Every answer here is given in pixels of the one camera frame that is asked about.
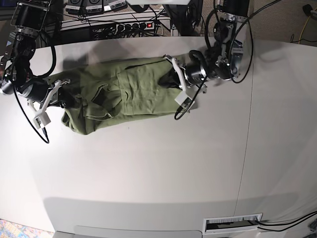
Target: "green cloth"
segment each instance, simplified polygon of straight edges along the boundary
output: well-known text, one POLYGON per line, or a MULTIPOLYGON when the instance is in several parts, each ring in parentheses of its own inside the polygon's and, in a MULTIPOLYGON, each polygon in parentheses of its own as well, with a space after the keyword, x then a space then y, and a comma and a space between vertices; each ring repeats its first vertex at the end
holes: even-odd
POLYGON ((163 58, 103 62, 53 75, 50 81, 70 79, 63 88, 76 101, 65 109, 62 123, 80 134, 131 120, 174 113, 179 89, 158 85, 172 69, 163 58))

